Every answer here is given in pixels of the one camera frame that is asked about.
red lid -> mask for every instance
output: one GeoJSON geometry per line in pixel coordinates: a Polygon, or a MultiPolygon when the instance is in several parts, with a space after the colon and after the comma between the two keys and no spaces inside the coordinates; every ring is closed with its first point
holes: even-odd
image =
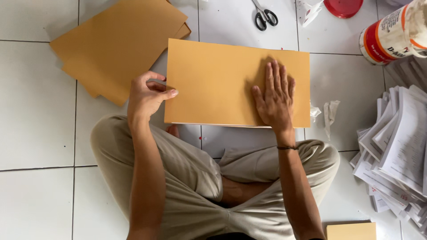
{"type": "Polygon", "coordinates": [[[324,0],[323,3],[334,16],[351,18],[359,11],[363,0],[324,0]]]}

scissors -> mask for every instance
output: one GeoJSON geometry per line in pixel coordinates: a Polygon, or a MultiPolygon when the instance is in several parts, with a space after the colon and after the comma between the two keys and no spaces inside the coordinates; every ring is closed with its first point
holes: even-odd
{"type": "Polygon", "coordinates": [[[272,11],[265,9],[263,7],[260,6],[260,4],[258,3],[258,0],[252,0],[252,2],[254,2],[255,7],[257,7],[257,14],[255,15],[255,25],[257,25],[257,28],[261,31],[265,31],[267,29],[267,24],[266,21],[264,20],[264,18],[267,19],[267,22],[271,25],[271,26],[276,26],[277,23],[279,22],[277,20],[277,16],[276,14],[274,14],[272,11]],[[275,21],[273,22],[273,20],[271,19],[271,17],[269,16],[269,14],[271,14],[275,21]],[[261,22],[262,27],[260,27],[258,25],[258,19],[261,22]]]}

hand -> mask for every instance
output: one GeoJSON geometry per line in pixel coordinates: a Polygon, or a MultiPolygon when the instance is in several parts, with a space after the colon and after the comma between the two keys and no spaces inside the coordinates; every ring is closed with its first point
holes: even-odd
{"type": "Polygon", "coordinates": [[[151,115],[155,113],[163,100],[168,100],[178,94],[178,90],[166,91],[166,86],[155,82],[147,82],[149,79],[166,81],[166,77],[152,71],[143,73],[132,80],[128,105],[128,124],[132,130],[134,123],[140,121],[148,123],[151,115]]]}
{"type": "Polygon", "coordinates": [[[265,93],[258,86],[252,87],[258,114],[276,134],[278,145],[295,146],[295,130],[292,127],[295,79],[287,75],[285,66],[276,60],[266,65],[265,93]]]}

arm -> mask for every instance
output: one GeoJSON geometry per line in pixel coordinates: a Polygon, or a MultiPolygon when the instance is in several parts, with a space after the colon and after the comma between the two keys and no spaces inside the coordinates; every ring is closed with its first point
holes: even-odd
{"type": "Polygon", "coordinates": [[[148,121],[161,102],[177,95],[154,78],[160,74],[147,72],[132,81],[128,105],[128,124],[135,149],[134,175],[130,196],[128,240],[156,239],[163,215],[166,182],[163,164],[148,121]]]}
{"type": "MultiPolygon", "coordinates": [[[[295,148],[295,130],[292,127],[294,92],[295,80],[287,76],[284,66],[279,68],[277,61],[267,63],[264,96],[259,87],[252,88],[258,113],[263,122],[274,130],[278,146],[295,148]]],[[[278,151],[283,201],[297,239],[326,239],[298,151],[278,151]]]]}

bare foot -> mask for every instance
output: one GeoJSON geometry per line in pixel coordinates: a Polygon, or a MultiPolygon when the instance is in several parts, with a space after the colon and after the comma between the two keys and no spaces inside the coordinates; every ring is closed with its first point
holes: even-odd
{"type": "Polygon", "coordinates": [[[238,206],[260,194],[272,184],[273,182],[240,183],[222,177],[221,203],[229,208],[238,206]]]}
{"type": "Polygon", "coordinates": [[[167,127],[166,132],[171,134],[172,136],[179,138],[178,125],[176,124],[172,124],[169,127],[167,127]]]}

